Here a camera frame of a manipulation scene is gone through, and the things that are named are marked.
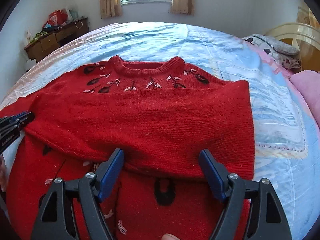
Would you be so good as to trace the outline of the person's left hand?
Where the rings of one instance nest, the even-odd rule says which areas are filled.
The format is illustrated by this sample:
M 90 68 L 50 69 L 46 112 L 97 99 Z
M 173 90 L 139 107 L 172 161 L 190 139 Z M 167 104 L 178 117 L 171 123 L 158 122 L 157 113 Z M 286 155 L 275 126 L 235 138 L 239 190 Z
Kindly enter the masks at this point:
M 1 191 L 5 192 L 8 185 L 7 167 L 3 155 L 0 155 L 0 186 Z

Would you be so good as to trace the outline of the person's right hand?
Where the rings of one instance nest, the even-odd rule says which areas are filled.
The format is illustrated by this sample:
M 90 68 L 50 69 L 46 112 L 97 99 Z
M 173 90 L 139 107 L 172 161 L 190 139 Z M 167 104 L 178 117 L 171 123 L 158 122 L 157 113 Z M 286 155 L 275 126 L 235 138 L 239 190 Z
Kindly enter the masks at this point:
M 180 240 L 180 239 L 172 234 L 166 233 L 162 236 L 161 240 Z

